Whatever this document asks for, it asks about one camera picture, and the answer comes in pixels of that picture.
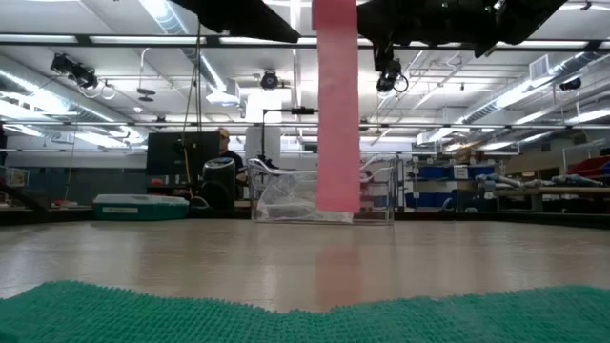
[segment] red object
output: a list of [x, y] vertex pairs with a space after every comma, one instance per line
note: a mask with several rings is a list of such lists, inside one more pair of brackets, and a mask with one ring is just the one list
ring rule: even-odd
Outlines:
[[357, 12], [354, 0], [314, 0], [319, 65], [318, 168], [315, 207], [358, 212]]
[[603, 174], [601, 168], [607, 163], [610, 163], [610, 156], [589, 158], [568, 170], [568, 174], [577, 174], [584, 177], [599, 176]]

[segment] ceiling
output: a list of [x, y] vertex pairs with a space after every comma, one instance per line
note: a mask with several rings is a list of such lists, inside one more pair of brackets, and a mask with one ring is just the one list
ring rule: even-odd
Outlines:
[[[290, 0], [266, 1], [286, 21], [290, 21]], [[0, 11], [0, 32], [44, 33], [102, 33], [102, 34], [163, 34], [138, 0], [3, 0]], [[311, 4], [302, 1], [299, 32], [315, 35], [311, 30]], [[569, 2], [532, 36], [537, 39], [605, 39], [610, 36], [610, 11], [603, 10], [604, 1], [594, 1], [600, 9], [579, 10], [580, 2]], [[176, 14], [189, 33], [196, 33], [194, 14], [173, 5]], [[24, 66], [55, 79], [74, 90], [74, 84], [65, 77], [57, 77], [50, 70], [55, 53], [67, 53], [87, 66], [95, 68], [98, 77], [115, 86], [117, 95], [112, 100], [97, 97], [94, 101], [133, 120], [153, 121], [165, 115], [170, 121], [183, 121], [187, 111], [187, 97], [193, 64], [179, 49], [151, 49], [144, 58], [140, 76], [142, 49], [129, 48], [45, 48], [0, 46], [0, 54]], [[294, 75], [293, 53], [289, 49], [210, 49], [204, 50], [207, 60], [222, 78], [237, 81], [243, 93], [256, 90], [254, 75], [264, 70], [276, 70], [281, 80], [292, 86]], [[315, 50], [300, 50], [302, 106], [317, 108], [317, 56]], [[373, 121], [392, 123], [443, 122], [443, 108], [468, 108], [529, 73], [529, 64], [544, 55], [543, 52], [495, 52], [489, 57], [475, 59], [470, 51], [428, 50], [422, 53], [409, 69], [410, 89], [382, 102], [376, 92], [377, 73], [374, 71], [370, 50], [358, 52], [359, 61], [359, 115]], [[572, 56], [571, 53], [554, 53], [552, 61]], [[398, 50], [403, 66], [418, 56], [416, 50]], [[583, 88], [593, 89], [603, 83], [607, 61], [599, 62], [583, 76]], [[432, 95], [429, 92], [438, 87]], [[157, 92], [154, 102], [138, 100], [135, 90], [145, 87]], [[290, 91], [283, 106], [290, 107]], [[555, 98], [574, 96], [562, 93]], [[542, 90], [511, 105], [507, 110], [528, 114], [550, 106], [554, 101], [551, 89]], [[189, 112], [194, 112], [191, 103]], [[225, 122], [228, 118], [242, 120], [236, 108], [215, 106], [204, 101], [206, 121]], [[294, 120], [284, 116], [285, 121]], [[315, 117], [303, 117], [316, 121]], [[419, 130], [395, 130], [393, 135], [416, 135]]]

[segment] person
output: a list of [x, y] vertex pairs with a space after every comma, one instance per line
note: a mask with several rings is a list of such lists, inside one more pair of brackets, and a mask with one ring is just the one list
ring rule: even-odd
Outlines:
[[235, 178], [242, 186], [248, 181], [246, 171], [244, 170], [244, 162], [241, 157], [233, 151], [229, 150], [229, 142], [231, 142], [231, 134], [229, 130], [220, 128], [216, 130], [220, 133], [220, 157], [229, 157], [235, 161]]

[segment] clear plastic box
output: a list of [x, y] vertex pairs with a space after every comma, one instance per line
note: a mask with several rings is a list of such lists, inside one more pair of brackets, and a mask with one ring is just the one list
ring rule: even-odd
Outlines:
[[360, 211], [315, 209], [317, 171], [270, 169], [261, 160], [248, 161], [252, 220], [312, 224], [394, 225], [397, 156], [363, 156], [360, 167]]

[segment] desk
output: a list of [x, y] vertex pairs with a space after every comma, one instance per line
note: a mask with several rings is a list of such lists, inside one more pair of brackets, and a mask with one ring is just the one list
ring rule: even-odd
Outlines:
[[532, 210], [543, 212], [542, 196], [545, 194], [575, 194], [581, 197], [597, 198], [610, 195], [610, 188], [605, 187], [538, 187], [532, 189], [515, 189], [496, 191], [498, 200], [498, 211], [500, 211], [499, 199], [502, 196], [530, 196], [532, 199]]

